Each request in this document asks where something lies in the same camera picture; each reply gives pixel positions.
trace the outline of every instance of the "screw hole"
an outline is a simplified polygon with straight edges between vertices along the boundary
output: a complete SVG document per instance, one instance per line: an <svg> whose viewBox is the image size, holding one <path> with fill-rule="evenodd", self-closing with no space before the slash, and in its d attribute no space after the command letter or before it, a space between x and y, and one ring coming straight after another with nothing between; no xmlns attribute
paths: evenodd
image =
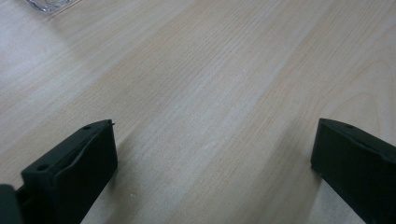
<svg viewBox="0 0 396 224"><path fill-rule="evenodd" d="M37 171L46 171L50 168L48 164L43 164L37 167Z"/></svg>

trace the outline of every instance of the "clear glass object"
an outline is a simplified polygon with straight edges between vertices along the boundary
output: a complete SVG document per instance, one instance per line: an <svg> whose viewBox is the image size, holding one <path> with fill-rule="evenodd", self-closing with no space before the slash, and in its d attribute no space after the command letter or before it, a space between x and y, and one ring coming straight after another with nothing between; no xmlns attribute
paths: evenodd
<svg viewBox="0 0 396 224"><path fill-rule="evenodd" d="M27 0L32 7L45 13L57 11L74 1L75 0Z"/></svg>

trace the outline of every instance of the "wooden table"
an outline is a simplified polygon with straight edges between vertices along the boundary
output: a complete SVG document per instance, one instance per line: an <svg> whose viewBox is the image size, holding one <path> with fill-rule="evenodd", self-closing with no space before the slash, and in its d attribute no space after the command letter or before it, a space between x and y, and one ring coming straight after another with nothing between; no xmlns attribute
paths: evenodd
<svg viewBox="0 0 396 224"><path fill-rule="evenodd" d="M0 3L0 182L113 119L83 223L362 223L310 170L319 118L396 145L396 1Z"/></svg>

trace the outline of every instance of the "light wood tabletop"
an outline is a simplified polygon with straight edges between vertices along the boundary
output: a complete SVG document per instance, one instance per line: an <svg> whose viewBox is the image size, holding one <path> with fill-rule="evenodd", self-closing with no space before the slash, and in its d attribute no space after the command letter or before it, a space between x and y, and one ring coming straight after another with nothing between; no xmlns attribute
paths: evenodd
<svg viewBox="0 0 396 224"><path fill-rule="evenodd" d="M113 119L83 223L362 223L310 169L318 119L396 145L396 1L0 3L0 182Z"/></svg>

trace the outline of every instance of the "wooden surface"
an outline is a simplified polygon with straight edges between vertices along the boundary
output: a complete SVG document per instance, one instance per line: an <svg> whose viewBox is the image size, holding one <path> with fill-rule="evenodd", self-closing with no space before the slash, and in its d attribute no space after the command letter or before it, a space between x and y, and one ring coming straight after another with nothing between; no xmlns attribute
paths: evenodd
<svg viewBox="0 0 396 224"><path fill-rule="evenodd" d="M0 182L113 119L83 223L362 223L310 170L319 118L396 145L390 0L0 3Z"/></svg>

